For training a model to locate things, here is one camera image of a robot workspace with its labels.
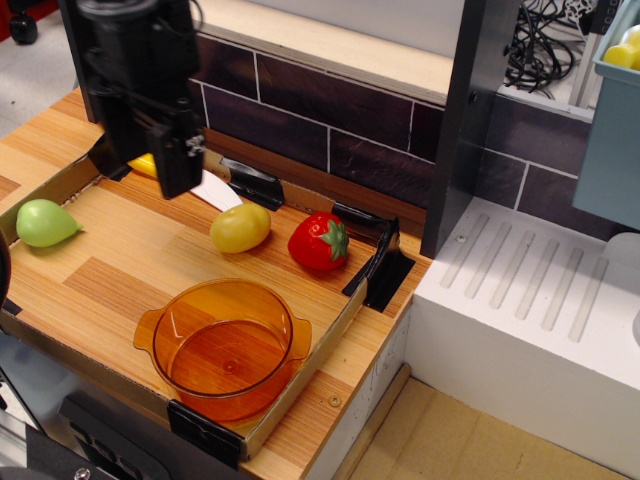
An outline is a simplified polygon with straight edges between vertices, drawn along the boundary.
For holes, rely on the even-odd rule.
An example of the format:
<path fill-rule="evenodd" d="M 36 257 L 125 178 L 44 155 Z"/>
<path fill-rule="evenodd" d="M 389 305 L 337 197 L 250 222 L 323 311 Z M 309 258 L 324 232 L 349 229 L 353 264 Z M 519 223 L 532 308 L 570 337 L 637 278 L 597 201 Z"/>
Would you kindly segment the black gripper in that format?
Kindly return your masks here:
<path fill-rule="evenodd" d="M 96 113 L 120 174 L 143 154 L 154 158 L 165 199 L 202 182 L 205 139 L 188 80 L 200 67 L 189 9 L 81 9 L 91 32 L 84 53 Z"/>

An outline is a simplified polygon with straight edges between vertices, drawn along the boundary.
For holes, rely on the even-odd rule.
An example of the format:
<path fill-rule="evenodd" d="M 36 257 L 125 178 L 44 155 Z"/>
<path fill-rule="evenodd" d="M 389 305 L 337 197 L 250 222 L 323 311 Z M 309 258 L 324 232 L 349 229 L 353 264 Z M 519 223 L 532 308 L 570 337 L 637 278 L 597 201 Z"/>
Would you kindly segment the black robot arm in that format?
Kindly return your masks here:
<path fill-rule="evenodd" d="M 87 88 L 104 134 L 91 159 L 120 180 L 130 161 L 152 155 L 162 195 L 175 198 L 202 179 L 204 122 L 189 90 L 200 68 L 187 1 L 81 1 L 92 41 L 83 57 Z"/>

